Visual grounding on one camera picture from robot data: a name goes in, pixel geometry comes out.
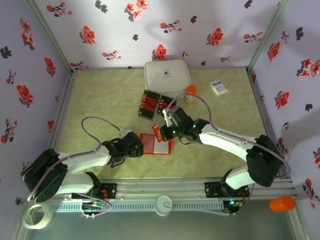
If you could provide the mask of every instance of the orange bottle cap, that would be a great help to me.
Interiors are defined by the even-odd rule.
[[[271,200],[269,206],[272,211],[279,213],[294,209],[296,207],[296,202],[290,196],[282,196]]]
[[[186,92],[188,94],[196,94],[196,91],[197,91],[197,88],[193,85],[189,85],[187,88],[186,88]]]

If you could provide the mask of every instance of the green floor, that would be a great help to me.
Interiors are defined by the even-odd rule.
[[[212,111],[213,122],[220,128],[249,137],[265,134],[258,107],[244,68],[189,69],[191,82],[197,94],[204,98]],[[219,97],[209,82],[220,79],[228,93]],[[145,89],[143,69],[86,70],[80,71],[68,107],[58,151],[77,152],[93,148],[95,140],[81,129],[81,120],[87,116],[105,118],[118,127],[151,134],[152,125],[165,121],[156,116],[153,121],[138,116],[138,109]],[[200,101],[178,104],[194,120],[208,120],[208,111]],[[117,131],[97,119],[85,124],[87,130],[101,141],[118,137]],[[173,177],[222,177],[229,169],[245,165],[235,155],[219,148],[174,141],[171,155],[144,155],[127,158],[115,168],[99,166],[89,169],[100,179],[120,178],[173,178]]]

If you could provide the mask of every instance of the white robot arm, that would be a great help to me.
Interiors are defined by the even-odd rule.
[[[230,194],[243,186],[257,183],[270,187],[284,164],[279,152],[269,137],[241,136],[223,129],[214,128],[209,121],[193,121],[181,107],[174,106],[163,110],[166,125],[155,133],[163,141],[173,138],[186,138],[190,142],[211,145],[230,152],[247,165],[229,170],[220,182],[221,191]]]
[[[104,141],[97,148],[76,153],[58,154],[54,149],[44,151],[24,172],[22,179],[36,203],[44,202],[57,194],[79,193],[104,199],[103,185],[92,172],[74,174],[91,167],[110,164],[115,167],[126,156],[141,157],[143,144],[129,131],[123,138]]]

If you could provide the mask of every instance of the tape roll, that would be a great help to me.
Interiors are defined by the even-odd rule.
[[[43,218],[38,223],[34,223],[33,216],[36,212],[36,208],[39,208],[39,207],[43,208],[43,211],[44,211]],[[47,226],[50,223],[53,216],[54,216],[54,210],[52,206],[49,206],[46,203],[36,203],[32,205],[28,211],[26,211],[22,221],[23,221],[24,227],[26,227],[27,229],[43,229],[45,226]]]

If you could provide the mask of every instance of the floral wallpaper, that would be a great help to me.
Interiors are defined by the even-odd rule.
[[[320,236],[320,25],[314,24],[319,8],[317,0],[292,1],[250,73],[315,240]]]
[[[0,233],[7,240],[26,197],[22,171],[48,147],[68,74],[25,3],[4,1],[1,9]]]
[[[247,67],[279,0],[35,2],[70,67],[97,69],[170,59],[190,68]]]

